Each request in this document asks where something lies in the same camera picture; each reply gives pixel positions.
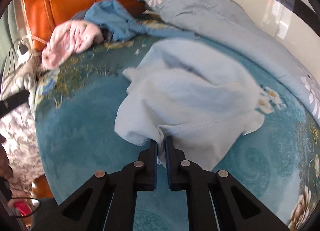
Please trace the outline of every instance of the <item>pink towel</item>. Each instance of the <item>pink towel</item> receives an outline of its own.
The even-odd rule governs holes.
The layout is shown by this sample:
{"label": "pink towel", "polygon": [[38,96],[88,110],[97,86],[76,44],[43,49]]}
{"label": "pink towel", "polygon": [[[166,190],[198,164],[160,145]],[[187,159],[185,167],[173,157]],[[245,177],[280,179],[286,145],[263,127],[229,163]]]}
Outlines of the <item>pink towel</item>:
{"label": "pink towel", "polygon": [[72,54],[81,53],[101,43],[103,36],[100,28],[85,20],[69,20],[58,25],[45,49],[42,51],[41,69],[51,70],[59,67]]}

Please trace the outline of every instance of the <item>light blue towel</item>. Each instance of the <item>light blue towel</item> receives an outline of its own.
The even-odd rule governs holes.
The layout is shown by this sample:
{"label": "light blue towel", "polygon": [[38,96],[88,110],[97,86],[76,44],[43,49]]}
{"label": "light blue towel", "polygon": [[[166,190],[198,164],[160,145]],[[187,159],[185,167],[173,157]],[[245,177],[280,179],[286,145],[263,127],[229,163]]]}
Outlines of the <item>light blue towel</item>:
{"label": "light blue towel", "polygon": [[101,29],[113,32],[113,41],[129,40],[141,34],[161,38],[195,39],[193,32],[178,29],[151,29],[139,24],[117,0],[102,0],[94,3],[85,14],[84,19],[97,24]]}

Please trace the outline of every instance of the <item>floral blanket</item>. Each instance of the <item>floral blanket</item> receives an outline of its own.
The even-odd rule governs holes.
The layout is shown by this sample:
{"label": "floral blanket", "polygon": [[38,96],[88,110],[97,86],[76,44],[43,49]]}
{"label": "floral blanket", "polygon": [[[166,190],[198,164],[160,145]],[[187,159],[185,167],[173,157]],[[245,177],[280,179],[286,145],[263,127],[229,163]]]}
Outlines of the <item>floral blanket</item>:
{"label": "floral blanket", "polygon": [[19,191],[29,194],[32,181],[44,174],[34,119],[36,84],[40,77],[37,69],[39,63],[40,58],[36,56],[20,65],[5,79],[2,88],[1,100],[23,89],[30,93],[28,103],[20,105],[0,119],[0,133],[7,139],[3,145],[13,169],[13,177],[9,179],[13,196],[17,196]]}
{"label": "floral blanket", "polygon": [[[155,20],[143,22],[167,26]],[[120,138],[114,123],[130,84],[122,71],[136,67],[158,40],[137,36],[129,42],[93,46],[41,78],[36,130],[46,177],[58,203],[97,169],[121,170],[144,149]],[[270,106],[265,106],[262,127],[238,138],[213,171],[228,170],[290,230],[300,230],[320,200],[318,124],[300,100],[265,69],[211,40],[199,41],[240,62],[273,100],[270,113]],[[313,95],[309,76],[301,82]],[[279,98],[281,109],[277,108]],[[309,98],[317,103],[314,95]],[[138,194],[135,230],[188,230],[185,193],[168,190],[164,167],[158,166],[157,174],[156,191]]]}

